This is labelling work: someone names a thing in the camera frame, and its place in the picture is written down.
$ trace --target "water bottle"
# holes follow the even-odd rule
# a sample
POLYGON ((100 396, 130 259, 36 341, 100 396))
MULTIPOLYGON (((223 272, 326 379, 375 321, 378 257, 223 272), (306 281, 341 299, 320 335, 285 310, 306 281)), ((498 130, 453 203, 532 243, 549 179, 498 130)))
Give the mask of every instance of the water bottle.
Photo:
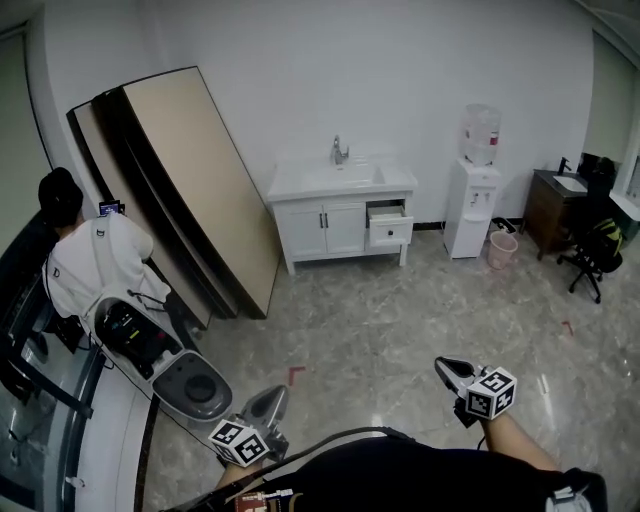
POLYGON ((500 135, 500 111, 489 105, 467 105, 462 156, 476 167, 493 165, 500 135))

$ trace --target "black shirt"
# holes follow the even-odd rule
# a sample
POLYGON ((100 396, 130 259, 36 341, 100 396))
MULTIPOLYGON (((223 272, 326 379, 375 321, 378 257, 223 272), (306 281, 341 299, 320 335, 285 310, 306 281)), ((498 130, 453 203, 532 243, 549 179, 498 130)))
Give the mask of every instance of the black shirt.
MULTIPOLYGON (((569 485, 587 489, 592 510, 607 509, 604 480, 598 475, 540 471, 485 451, 438 450, 414 441, 371 438, 322 453, 295 473, 247 494, 263 493, 266 512, 520 512, 544 511, 547 498, 569 485)), ((250 501, 245 500, 243 509, 241 498, 236 500, 225 510, 251 510, 250 501)))

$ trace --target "smartphone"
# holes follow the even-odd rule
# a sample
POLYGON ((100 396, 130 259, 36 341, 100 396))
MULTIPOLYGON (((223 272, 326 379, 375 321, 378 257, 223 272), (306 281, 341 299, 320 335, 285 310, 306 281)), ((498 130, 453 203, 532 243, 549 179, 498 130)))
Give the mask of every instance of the smartphone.
POLYGON ((124 215, 124 204, 121 204, 119 200, 115 201, 102 201, 99 205, 100 217, 109 215, 110 213, 121 213, 124 215))

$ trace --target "black cap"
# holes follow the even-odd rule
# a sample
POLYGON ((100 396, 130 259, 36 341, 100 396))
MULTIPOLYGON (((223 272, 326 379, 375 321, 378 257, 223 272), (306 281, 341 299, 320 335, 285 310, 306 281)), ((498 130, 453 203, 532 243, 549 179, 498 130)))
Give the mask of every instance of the black cap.
POLYGON ((54 228, 75 224, 82 208, 82 197, 82 191, 64 167, 56 167, 40 181, 40 208, 45 222, 54 228))

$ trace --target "cabinet door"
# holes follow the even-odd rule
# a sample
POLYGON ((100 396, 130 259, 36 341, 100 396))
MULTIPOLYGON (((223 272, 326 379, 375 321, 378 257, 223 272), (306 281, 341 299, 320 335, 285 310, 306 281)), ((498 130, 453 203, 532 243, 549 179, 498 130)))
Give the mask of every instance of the cabinet door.
POLYGON ((319 204, 296 206, 287 212, 286 238, 292 257, 326 254, 323 213, 319 204))
POLYGON ((364 251, 365 203, 325 204, 327 252, 364 251))

